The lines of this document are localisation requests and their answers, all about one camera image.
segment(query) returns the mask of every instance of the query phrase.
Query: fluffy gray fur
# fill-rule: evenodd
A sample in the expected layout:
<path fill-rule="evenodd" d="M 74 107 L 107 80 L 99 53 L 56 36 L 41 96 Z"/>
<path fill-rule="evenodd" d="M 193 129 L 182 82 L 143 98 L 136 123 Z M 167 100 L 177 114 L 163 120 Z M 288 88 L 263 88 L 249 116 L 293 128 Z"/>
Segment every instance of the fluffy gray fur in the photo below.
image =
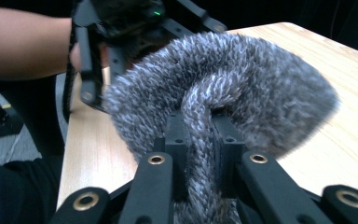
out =
<path fill-rule="evenodd" d="M 189 196 L 175 204 L 175 223 L 238 221 L 216 186 L 211 110 L 225 108 L 251 150 L 275 156 L 297 146 L 334 109 L 323 76 L 263 39 L 205 33 L 174 40 L 145 57 L 105 93 L 108 113 L 138 161 L 164 136 L 177 108 L 190 132 Z"/>

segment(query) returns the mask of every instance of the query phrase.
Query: black plastic mount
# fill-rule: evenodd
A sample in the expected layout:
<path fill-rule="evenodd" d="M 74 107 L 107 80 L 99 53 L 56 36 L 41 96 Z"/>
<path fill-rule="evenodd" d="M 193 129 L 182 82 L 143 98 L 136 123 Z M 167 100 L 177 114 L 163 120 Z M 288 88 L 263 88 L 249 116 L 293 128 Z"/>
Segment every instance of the black plastic mount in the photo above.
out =
<path fill-rule="evenodd" d="M 329 186 L 319 197 L 301 187 L 267 153 L 247 150 L 224 114 L 214 115 L 216 181 L 237 199 L 241 223 L 358 223 L 358 189 Z M 141 159 L 133 180 L 113 193 L 81 189 L 51 223 L 173 223 L 173 203 L 186 199 L 189 132 L 180 112 L 167 118 L 165 138 Z"/>

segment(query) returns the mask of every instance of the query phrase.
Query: bolt hole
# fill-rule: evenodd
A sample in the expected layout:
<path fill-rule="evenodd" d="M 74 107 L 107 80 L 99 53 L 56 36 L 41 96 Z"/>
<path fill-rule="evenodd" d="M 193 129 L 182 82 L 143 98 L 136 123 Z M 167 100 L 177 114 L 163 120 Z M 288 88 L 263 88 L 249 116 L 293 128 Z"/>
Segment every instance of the bolt hole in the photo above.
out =
<path fill-rule="evenodd" d="M 83 193 L 76 198 L 73 207 L 76 211 L 86 211 L 93 207 L 99 201 L 98 194 L 90 191 Z"/>
<path fill-rule="evenodd" d="M 336 192 L 338 199 L 348 206 L 358 208 L 358 194 L 349 190 L 340 189 Z"/>
<path fill-rule="evenodd" d="M 235 142 L 235 138 L 233 137 L 227 137 L 226 142 Z"/>
<path fill-rule="evenodd" d="M 148 161 L 150 164 L 159 165 L 159 164 L 162 164 L 163 162 L 165 162 L 165 158 L 162 156 L 159 156 L 159 155 L 151 156 L 151 157 L 149 157 Z"/>
<path fill-rule="evenodd" d="M 253 154 L 252 156 L 250 156 L 251 161 L 256 162 L 256 163 L 266 163 L 269 159 L 263 155 L 260 154 Z"/>
<path fill-rule="evenodd" d="M 86 196 L 86 197 L 80 199 L 79 202 L 80 202 L 81 204 L 88 204 L 88 203 L 91 203 L 92 200 L 93 200 L 93 199 L 92 199 L 90 196 Z"/>

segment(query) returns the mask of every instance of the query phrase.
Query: dark background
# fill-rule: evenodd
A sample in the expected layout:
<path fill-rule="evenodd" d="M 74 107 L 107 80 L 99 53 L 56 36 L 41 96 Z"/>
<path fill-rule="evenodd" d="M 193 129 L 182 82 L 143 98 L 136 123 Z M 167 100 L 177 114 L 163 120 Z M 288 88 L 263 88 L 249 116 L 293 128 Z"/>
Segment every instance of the dark background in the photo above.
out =
<path fill-rule="evenodd" d="M 229 29 L 289 21 L 358 49 L 358 0 L 193 0 Z"/>

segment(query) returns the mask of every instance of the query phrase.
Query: wooden table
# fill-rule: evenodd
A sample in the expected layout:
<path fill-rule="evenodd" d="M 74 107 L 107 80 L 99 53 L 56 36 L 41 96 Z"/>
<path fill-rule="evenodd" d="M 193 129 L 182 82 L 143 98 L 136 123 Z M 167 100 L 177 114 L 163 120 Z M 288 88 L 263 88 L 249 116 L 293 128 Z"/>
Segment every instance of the wooden table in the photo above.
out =
<path fill-rule="evenodd" d="M 291 23 L 231 33 L 273 42 L 303 58 L 332 83 L 339 95 L 338 111 L 311 139 L 278 161 L 300 187 L 314 193 L 335 184 L 358 189 L 358 51 Z M 88 186 L 111 192 L 131 180 L 135 170 L 109 116 L 83 105 L 75 95 L 58 206 Z"/>

